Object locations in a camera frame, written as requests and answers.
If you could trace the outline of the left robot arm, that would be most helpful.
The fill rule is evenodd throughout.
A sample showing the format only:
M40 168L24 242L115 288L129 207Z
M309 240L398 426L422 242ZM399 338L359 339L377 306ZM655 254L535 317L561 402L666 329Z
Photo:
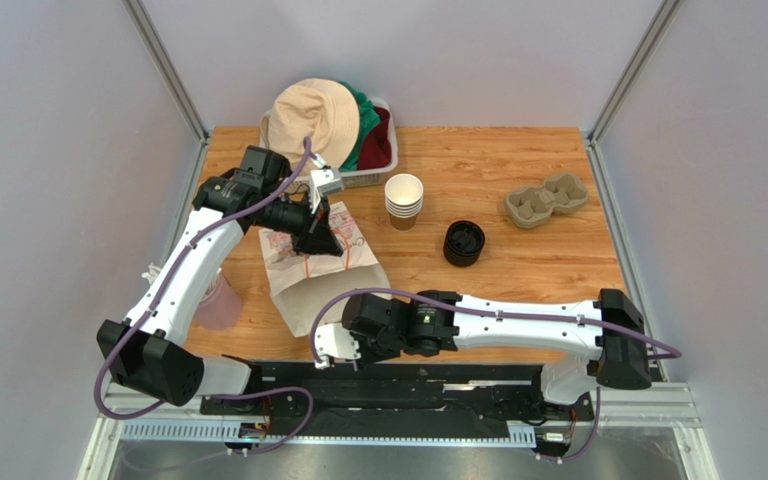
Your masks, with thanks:
M296 168L284 156L253 146L239 167L204 182L157 279L123 320L106 320L98 330L104 363L93 391L97 407L113 414L103 403L105 380L174 406L196 396L243 394L252 376L247 362L185 350L198 305L252 226L289 235L298 255L342 256L327 201L340 189L337 171L314 153L309 138Z

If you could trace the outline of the white paper bag orange handles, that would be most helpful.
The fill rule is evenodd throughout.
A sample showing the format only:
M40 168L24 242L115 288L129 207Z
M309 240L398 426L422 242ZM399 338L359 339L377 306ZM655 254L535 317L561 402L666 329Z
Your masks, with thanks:
M270 296L293 337L307 336L316 315L335 296L355 288L390 286L366 235L344 203L331 207L329 223L344 253L301 256L290 236L269 229L259 232Z

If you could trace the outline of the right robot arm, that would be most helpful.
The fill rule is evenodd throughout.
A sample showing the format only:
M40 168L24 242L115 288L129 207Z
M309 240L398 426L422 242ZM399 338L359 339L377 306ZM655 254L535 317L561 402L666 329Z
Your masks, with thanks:
M561 360L534 374L535 401L570 406L597 387L651 387L644 319L621 290L567 304L496 302L452 291L365 290L343 308L341 326L361 362L403 354L506 347L552 350Z

